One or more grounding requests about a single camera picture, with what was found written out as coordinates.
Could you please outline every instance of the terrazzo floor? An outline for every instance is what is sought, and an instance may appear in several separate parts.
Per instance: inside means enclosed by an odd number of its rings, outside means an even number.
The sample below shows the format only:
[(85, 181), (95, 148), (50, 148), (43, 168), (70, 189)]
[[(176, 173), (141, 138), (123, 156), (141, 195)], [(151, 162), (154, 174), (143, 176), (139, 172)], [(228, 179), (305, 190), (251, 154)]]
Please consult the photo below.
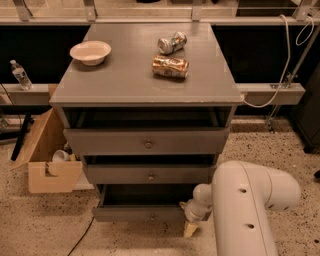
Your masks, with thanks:
[[(287, 171), (302, 191), (298, 207), (268, 212), (280, 256), (320, 256), (320, 151), (305, 154), (290, 122), (279, 117), (275, 133), (262, 118), (236, 118), (219, 162), (243, 160)], [(84, 234), (98, 199), (93, 190), (30, 194), (26, 166), (10, 171), (15, 141), (0, 146), (0, 255), (68, 255)], [(101, 223), (95, 220), (71, 255), (216, 256), (212, 217), (192, 238), (181, 223)]]

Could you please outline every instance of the crushed can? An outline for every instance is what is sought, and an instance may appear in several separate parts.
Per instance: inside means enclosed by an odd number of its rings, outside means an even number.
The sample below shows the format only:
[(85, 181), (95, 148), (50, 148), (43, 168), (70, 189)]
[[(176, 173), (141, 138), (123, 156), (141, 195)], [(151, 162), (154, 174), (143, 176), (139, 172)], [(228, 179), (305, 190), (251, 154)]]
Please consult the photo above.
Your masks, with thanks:
[(161, 54), (168, 55), (182, 49), (187, 43), (187, 36), (183, 32), (175, 32), (173, 35), (158, 40), (158, 48)]
[(153, 73), (166, 77), (186, 78), (188, 68), (189, 62), (185, 59), (169, 58), (162, 55), (156, 55), (152, 63)]

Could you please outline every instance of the plastic bottle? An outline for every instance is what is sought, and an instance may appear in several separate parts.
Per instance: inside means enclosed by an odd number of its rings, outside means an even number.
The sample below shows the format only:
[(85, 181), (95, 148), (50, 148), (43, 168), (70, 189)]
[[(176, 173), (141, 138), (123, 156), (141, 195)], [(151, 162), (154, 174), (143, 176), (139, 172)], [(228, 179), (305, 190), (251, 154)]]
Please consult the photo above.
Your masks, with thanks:
[(21, 89), (23, 91), (30, 90), (32, 88), (32, 83), (24, 68), (15, 60), (11, 60), (10, 63), (12, 74), (18, 80), (19, 84), (21, 85)]

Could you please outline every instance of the drawer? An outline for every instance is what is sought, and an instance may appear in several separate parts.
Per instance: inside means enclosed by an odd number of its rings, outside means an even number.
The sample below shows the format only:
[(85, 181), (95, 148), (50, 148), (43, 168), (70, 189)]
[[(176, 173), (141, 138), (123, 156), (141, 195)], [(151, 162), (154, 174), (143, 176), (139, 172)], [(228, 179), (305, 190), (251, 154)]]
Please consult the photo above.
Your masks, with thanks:
[(72, 150), (80, 155), (212, 154), (221, 153), (229, 129), (211, 130), (88, 130), (66, 129)]
[(97, 221), (185, 221), (179, 202), (192, 198), (195, 185), (104, 185)]
[(208, 183), (214, 155), (85, 156), (92, 184)]

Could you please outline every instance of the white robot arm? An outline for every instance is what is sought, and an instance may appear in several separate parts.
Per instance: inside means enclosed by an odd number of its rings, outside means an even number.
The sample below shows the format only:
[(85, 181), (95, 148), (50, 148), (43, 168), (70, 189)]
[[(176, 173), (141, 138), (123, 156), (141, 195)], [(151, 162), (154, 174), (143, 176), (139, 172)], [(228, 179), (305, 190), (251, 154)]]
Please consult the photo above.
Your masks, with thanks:
[(218, 256), (276, 256), (265, 210), (291, 209), (300, 196), (299, 184), (286, 172), (229, 161), (218, 167), (211, 185), (195, 188), (185, 215), (200, 221), (213, 205)]

